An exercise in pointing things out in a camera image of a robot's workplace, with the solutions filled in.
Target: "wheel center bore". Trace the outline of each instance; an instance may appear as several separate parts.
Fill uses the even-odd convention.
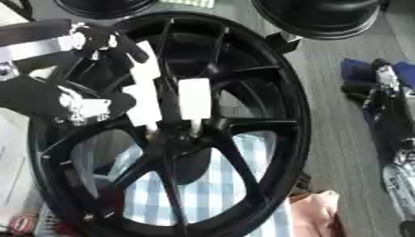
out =
[[[192,151],[200,137],[192,135],[190,124],[160,126],[159,132],[169,136],[162,149],[173,155],[170,158],[174,159],[174,173],[178,184],[189,184],[205,174],[210,164],[211,149]]]

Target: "fabric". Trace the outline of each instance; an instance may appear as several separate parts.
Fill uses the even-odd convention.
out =
[[[255,135],[238,135],[234,138],[255,177],[260,180],[269,164],[263,138]],[[110,179],[115,179],[132,164],[142,150],[130,147],[117,157]],[[197,181],[179,186],[184,212],[190,223],[211,218],[234,206],[245,196],[245,186],[231,164],[213,149],[208,171]],[[292,236],[289,203],[281,205],[272,217],[258,230],[247,236]],[[127,189],[124,217],[137,222],[169,226],[174,216],[161,180],[155,172],[148,173]]]
[[[295,236],[345,237],[336,215],[339,197],[334,191],[292,197]]]
[[[161,0],[161,2],[172,4],[185,4],[205,8],[212,8],[215,5],[215,0]]]

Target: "screw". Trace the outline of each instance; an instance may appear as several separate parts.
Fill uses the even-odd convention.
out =
[[[66,165],[69,165],[71,163],[72,163],[72,161],[71,160],[68,160],[68,161],[65,161],[65,162],[60,163],[59,165],[66,166]]]
[[[83,218],[83,220],[85,220],[85,221],[91,221],[91,220],[93,220],[94,219],[94,215],[92,215],[92,214],[87,214],[87,215],[85,215],[85,217]]]
[[[110,213],[104,215],[104,218],[110,218],[110,217],[114,216],[114,214],[115,214],[115,212],[110,212]]]
[[[60,118],[54,118],[54,122],[57,123],[57,124],[62,124],[65,121],[63,119],[60,119]]]

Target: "cable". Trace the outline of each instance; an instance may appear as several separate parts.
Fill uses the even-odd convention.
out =
[[[19,230],[15,229],[13,227],[10,227],[10,226],[5,226],[5,225],[0,224],[0,228],[4,228],[8,231],[17,232],[17,233],[19,233],[20,237],[21,236],[23,236],[23,237],[34,237],[33,234],[27,233],[25,231],[19,231]],[[0,232],[0,237],[7,237],[7,236],[13,237],[13,236],[16,236],[16,235],[11,233],[11,232]]]

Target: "rim lip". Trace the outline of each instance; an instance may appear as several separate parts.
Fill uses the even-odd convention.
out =
[[[366,21],[359,24],[357,27],[354,27],[348,31],[330,31],[330,32],[322,32],[322,31],[311,31],[301,27],[297,27],[295,25],[287,24],[283,19],[275,16],[272,14],[261,2],[261,0],[252,0],[255,9],[258,13],[266,19],[272,25],[282,29],[283,31],[292,33],[294,35],[302,36],[309,39],[314,40],[342,40],[346,38],[350,38],[365,32],[368,28],[370,28],[376,19],[378,18],[380,7],[377,6],[374,8],[373,13]]]
[[[267,204],[266,207],[258,208],[255,212],[251,213],[250,215],[243,216],[237,223],[225,223],[224,227],[219,227],[215,230],[214,233],[207,232],[209,237],[223,237],[223,236],[235,236],[240,237],[241,235],[246,234],[247,232],[253,231],[257,228],[261,223],[263,223],[273,212],[274,210],[284,201],[287,195],[291,192],[293,187],[296,184],[296,180],[300,175],[303,167],[305,166],[307,157],[308,157],[308,149],[310,144],[310,137],[311,137],[311,121],[310,121],[310,112],[308,107],[308,101],[306,98],[306,94],[304,89],[301,85],[299,78],[296,76],[295,71],[288,63],[288,61],[283,57],[278,55],[276,52],[272,51],[270,47],[266,44],[263,37],[258,35],[257,33],[249,30],[247,27],[233,22],[228,19],[219,18],[216,16],[211,16],[208,14],[198,14],[198,13],[188,13],[188,12],[163,12],[163,13],[153,13],[143,15],[141,17],[137,17],[134,19],[126,20],[125,22],[120,22],[117,26],[134,23],[140,20],[146,20],[148,18],[154,18],[155,16],[169,16],[170,18],[199,18],[205,20],[207,22],[218,22],[220,24],[226,24],[230,26],[234,31],[237,31],[238,35],[248,36],[249,40],[247,42],[251,42],[250,44],[254,46],[256,50],[258,50],[263,56],[266,57],[269,61],[274,61],[274,63],[278,63],[281,67],[279,69],[279,73],[282,74],[282,80],[289,81],[290,86],[293,89],[293,94],[296,96],[296,103],[297,103],[297,113],[298,113],[298,132],[296,138],[293,140],[296,143],[296,146],[293,147],[293,155],[290,159],[290,162],[287,164],[288,171],[285,171],[284,175],[278,180],[279,186],[278,191],[275,190],[272,194],[273,199]],[[43,169],[43,160],[39,157],[41,151],[38,150],[37,144],[44,142],[42,138],[39,138],[38,134],[34,131],[38,131],[38,125],[43,124],[40,120],[31,119],[29,132],[28,132],[28,146],[29,146],[29,157],[31,161],[31,169],[33,175],[36,179],[36,183],[40,189],[40,193],[42,194],[43,198],[47,201],[47,204],[56,213],[59,217],[66,220],[68,223],[72,224],[78,231],[81,233],[88,234],[88,236],[100,236],[105,233],[97,233],[96,231],[99,230],[96,224],[85,224],[78,219],[71,217],[70,213],[73,213],[73,200],[65,196],[62,193],[62,190],[57,192],[57,190],[53,190],[48,184],[47,179],[48,176],[46,171]]]
[[[153,6],[157,3],[157,0],[144,0],[142,2],[137,2],[137,4],[120,8],[120,9],[111,9],[108,11],[93,11],[93,10],[86,10],[86,9],[78,9],[76,7],[68,6],[62,0],[55,0],[58,6],[60,6],[65,11],[69,12],[70,14],[87,18],[87,19],[119,19],[123,17],[130,16],[132,14],[139,13],[148,9],[149,7]]]

